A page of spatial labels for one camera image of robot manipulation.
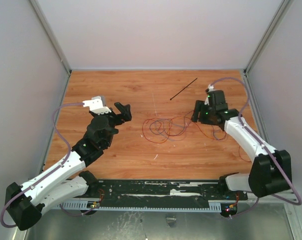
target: robotic arm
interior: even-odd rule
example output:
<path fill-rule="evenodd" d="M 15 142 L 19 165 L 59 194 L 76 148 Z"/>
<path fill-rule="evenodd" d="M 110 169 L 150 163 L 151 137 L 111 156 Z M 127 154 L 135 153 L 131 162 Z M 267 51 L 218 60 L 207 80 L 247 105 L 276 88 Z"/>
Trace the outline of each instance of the robotic arm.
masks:
<path fill-rule="evenodd" d="M 6 210 L 21 231 L 32 227 L 43 214 L 65 200 L 97 192 L 98 180 L 89 171 L 81 172 L 66 183 L 63 181 L 101 157 L 110 147 L 113 135 L 119 132 L 115 126 L 131 121 L 129 104 L 116 102 L 114 105 L 120 114 L 105 106 L 99 96 L 84 101 L 83 106 L 89 107 L 93 119 L 71 152 L 35 178 L 22 185 L 13 182 L 6 188 Z"/>
<path fill-rule="evenodd" d="M 252 192 L 261 198 L 289 190 L 290 186 L 275 166 L 268 151 L 276 158 L 277 163 L 292 181 L 289 153 L 286 150 L 278 151 L 264 141 L 247 124 L 243 116 L 239 116 L 238 110 L 228 109 L 222 90 L 214 90 L 213 86 L 209 86 L 206 93 L 205 101 L 196 101 L 192 121 L 219 126 L 239 143 L 252 161 L 249 174 L 231 173 L 221 176 L 219 178 L 220 191 L 223 194 L 229 191 Z"/>

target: white panel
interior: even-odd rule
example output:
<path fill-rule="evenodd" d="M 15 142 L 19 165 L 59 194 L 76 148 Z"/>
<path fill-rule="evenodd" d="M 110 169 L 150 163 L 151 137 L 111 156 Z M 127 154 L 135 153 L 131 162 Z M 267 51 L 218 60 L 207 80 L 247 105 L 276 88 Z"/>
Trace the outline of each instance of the white panel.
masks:
<path fill-rule="evenodd" d="M 7 186 L 33 177 L 43 160 L 66 80 L 28 1 L 0 1 L 0 212 Z M 0 240 L 13 231 L 0 225 Z"/>
<path fill-rule="evenodd" d="M 302 196 L 302 0 L 293 1 L 249 77 L 270 143 L 290 153 Z M 296 210 L 302 219 L 302 206 Z"/>
<path fill-rule="evenodd" d="M 38 0 L 72 69 L 243 69 L 281 0 Z"/>

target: white plastic part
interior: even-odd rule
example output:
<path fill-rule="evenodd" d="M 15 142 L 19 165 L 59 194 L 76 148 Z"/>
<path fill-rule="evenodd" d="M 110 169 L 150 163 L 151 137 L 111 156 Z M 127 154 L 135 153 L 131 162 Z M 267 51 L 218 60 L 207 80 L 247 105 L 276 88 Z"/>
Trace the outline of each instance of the white plastic part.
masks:
<path fill-rule="evenodd" d="M 249 186 L 249 174 L 237 173 L 225 178 L 227 188 L 231 191 L 252 192 Z"/>
<path fill-rule="evenodd" d="M 110 108 L 108 108 L 107 106 L 103 106 L 103 102 L 101 98 L 86 100 L 83 101 L 83 103 L 84 103 L 83 107 L 89 107 L 90 111 L 95 114 L 100 115 L 100 114 L 111 113 Z"/>
<path fill-rule="evenodd" d="M 51 172 L 53 169 L 55 169 L 58 166 L 61 166 L 61 162 L 63 161 L 61 159 L 56 164 L 48 168 L 46 171 L 42 172 L 40 175 L 36 176 L 35 178 L 24 182 L 22 184 L 21 190 L 25 190 L 29 186 L 33 185 L 34 183 L 42 178 L 43 176 L 47 175 L 49 172 Z M 54 173 L 52 173 L 50 176 L 45 178 L 43 181 L 41 181 L 38 185 L 34 186 L 33 189 L 28 190 L 25 192 L 25 196 L 31 197 L 31 203 L 33 205 L 38 205 L 45 195 L 47 195 L 56 185 L 59 185 L 64 180 L 66 180 L 71 175 L 81 171 L 82 169 L 86 168 L 86 164 L 84 161 L 80 160 L 80 156 L 72 151 L 69 158 L 65 162 L 65 164 L 62 167 L 59 167 L 58 170 L 56 170 Z"/>
<path fill-rule="evenodd" d="M 41 201 L 41 203 L 45 205 L 41 211 L 42 215 L 66 200 L 85 194 L 87 190 L 87 182 L 80 176 L 76 176 L 74 179 L 62 183 L 47 194 Z"/>
<path fill-rule="evenodd" d="M 275 152 L 275 148 L 264 141 L 246 122 L 246 120 L 241 118 L 244 125 L 250 129 L 256 137 L 258 137 L 266 146 L 271 153 Z M 249 156 L 250 160 L 253 162 L 255 157 L 260 154 L 268 155 L 268 153 L 263 149 L 259 142 L 244 128 L 242 127 L 239 118 L 237 116 L 230 118 L 230 120 L 225 121 L 224 130 L 227 134 L 233 137 L 237 143 L 243 148 L 246 154 Z"/>
<path fill-rule="evenodd" d="M 215 87 L 213 85 L 209 85 L 209 86 L 207 86 L 207 89 L 208 89 L 209 92 L 212 92 L 212 91 L 215 90 Z M 208 96 L 206 96 L 206 99 L 204 101 L 204 105 L 209 105 L 209 98 L 208 98 Z"/>

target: wooden table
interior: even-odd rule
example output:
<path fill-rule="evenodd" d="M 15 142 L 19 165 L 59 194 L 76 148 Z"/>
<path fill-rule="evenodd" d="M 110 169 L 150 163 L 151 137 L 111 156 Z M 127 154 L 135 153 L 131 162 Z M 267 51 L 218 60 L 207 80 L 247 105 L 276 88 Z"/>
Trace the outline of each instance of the wooden table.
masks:
<path fill-rule="evenodd" d="M 228 173 L 248 173 L 251 163 L 244 161 L 249 160 L 246 153 L 241 149 L 244 160 L 239 157 L 239 145 L 230 136 L 221 141 L 212 139 L 211 126 L 198 123 L 209 137 L 200 132 L 195 123 L 188 126 L 183 136 L 162 144 L 143 137 L 142 125 L 146 119 L 184 116 L 194 109 L 196 100 L 205 100 L 208 84 L 222 77 L 241 79 L 235 70 L 73 71 L 64 104 L 102 95 L 107 106 L 113 109 L 114 102 L 131 105 L 132 121 L 117 127 L 119 133 L 114 136 L 111 147 L 87 170 L 100 179 L 217 179 Z M 170 101 L 195 78 L 198 79 Z M 227 80 L 217 83 L 215 88 L 224 91 L 229 108 L 240 110 L 244 105 L 247 97 L 237 82 Z M 88 111 L 88 108 L 70 106 L 60 112 L 57 128 L 71 146 L 82 138 L 92 119 Z M 256 129 L 249 107 L 243 115 Z M 183 118 L 176 120 L 178 125 L 184 124 Z M 177 131 L 179 129 L 172 128 L 172 133 Z M 152 135 L 148 128 L 145 128 L 145 135 L 155 142 L 164 139 Z M 221 137 L 223 133 L 217 131 L 216 135 Z M 55 134 L 45 168 L 66 152 L 66 145 Z"/>

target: gray floor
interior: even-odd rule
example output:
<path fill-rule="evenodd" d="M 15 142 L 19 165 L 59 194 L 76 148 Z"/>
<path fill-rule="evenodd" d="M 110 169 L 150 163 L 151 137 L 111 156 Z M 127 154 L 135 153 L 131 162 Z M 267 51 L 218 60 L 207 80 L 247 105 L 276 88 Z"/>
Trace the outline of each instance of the gray floor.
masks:
<path fill-rule="evenodd" d="M 70 217 L 51 210 L 28 231 L 28 240 L 292 240 L 282 204 L 259 204 L 233 220 L 219 213 L 176 213 L 169 227 L 166 212 L 98 211 Z"/>

